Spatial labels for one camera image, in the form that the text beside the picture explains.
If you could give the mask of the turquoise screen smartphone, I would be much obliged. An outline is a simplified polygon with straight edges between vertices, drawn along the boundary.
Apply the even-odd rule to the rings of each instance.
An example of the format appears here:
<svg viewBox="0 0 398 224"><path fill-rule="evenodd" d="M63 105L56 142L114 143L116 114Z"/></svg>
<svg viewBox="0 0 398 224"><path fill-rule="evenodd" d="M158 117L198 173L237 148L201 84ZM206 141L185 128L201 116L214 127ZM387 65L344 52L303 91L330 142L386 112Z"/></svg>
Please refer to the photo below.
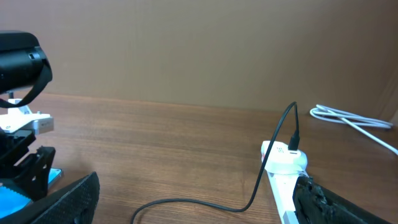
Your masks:
<svg viewBox="0 0 398 224"><path fill-rule="evenodd" d="M63 176L63 170L51 168L49 173L48 189ZM23 195L18 194L6 187L1 187L1 218L22 210L33 201Z"/></svg>

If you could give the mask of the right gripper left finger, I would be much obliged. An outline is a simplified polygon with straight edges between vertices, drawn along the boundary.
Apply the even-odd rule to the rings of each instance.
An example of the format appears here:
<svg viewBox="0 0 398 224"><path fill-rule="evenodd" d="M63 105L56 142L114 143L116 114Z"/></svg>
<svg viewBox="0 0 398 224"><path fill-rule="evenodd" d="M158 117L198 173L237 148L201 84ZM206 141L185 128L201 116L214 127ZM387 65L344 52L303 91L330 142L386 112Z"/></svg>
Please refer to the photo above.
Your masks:
<svg viewBox="0 0 398 224"><path fill-rule="evenodd" d="M33 204L1 218L1 224L91 224L100 195L92 172Z"/></svg>

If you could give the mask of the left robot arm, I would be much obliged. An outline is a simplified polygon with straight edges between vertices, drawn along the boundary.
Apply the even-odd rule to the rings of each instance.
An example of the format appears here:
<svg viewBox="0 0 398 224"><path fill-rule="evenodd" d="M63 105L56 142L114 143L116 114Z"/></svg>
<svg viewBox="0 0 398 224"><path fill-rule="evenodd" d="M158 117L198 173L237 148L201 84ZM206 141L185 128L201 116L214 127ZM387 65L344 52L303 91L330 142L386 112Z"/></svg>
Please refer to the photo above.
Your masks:
<svg viewBox="0 0 398 224"><path fill-rule="evenodd" d="M33 201L47 196L55 148L29 146L36 135L53 130L53 117L33 113L31 103L52 81L49 60L34 34L1 31L1 184Z"/></svg>

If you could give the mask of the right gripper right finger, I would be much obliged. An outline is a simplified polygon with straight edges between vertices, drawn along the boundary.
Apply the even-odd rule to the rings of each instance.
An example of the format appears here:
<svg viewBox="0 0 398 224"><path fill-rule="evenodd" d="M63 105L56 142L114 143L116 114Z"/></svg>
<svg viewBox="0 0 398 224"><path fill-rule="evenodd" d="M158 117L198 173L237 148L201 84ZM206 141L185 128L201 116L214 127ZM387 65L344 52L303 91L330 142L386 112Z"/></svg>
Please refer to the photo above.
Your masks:
<svg viewBox="0 0 398 224"><path fill-rule="evenodd" d="M390 224L304 175L298 177L292 199L299 223Z"/></svg>

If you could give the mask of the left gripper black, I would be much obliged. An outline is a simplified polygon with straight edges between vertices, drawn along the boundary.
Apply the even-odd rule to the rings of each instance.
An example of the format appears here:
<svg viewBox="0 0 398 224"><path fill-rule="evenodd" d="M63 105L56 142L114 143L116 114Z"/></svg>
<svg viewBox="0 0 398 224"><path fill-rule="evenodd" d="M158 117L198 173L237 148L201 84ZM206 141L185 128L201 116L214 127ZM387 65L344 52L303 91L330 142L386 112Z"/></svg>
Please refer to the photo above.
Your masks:
<svg viewBox="0 0 398 224"><path fill-rule="evenodd" d="M12 179L13 191L38 201L47 196L55 148L41 146L30 154L34 141L34 132L27 130L1 136L1 178Z"/></svg>

